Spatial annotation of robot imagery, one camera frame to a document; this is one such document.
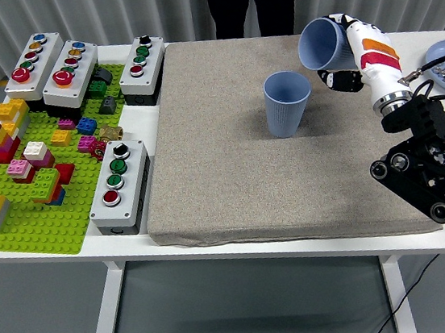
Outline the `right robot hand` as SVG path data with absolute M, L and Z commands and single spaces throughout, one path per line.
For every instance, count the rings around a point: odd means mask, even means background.
M 400 80 L 398 54 L 374 24 L 347 14 L 315 19 L 302 32 L 298 52 L 301 62 L 328 88 L 357 93 L 369 86 L 378 114 L 411 98 L 410 87 Z

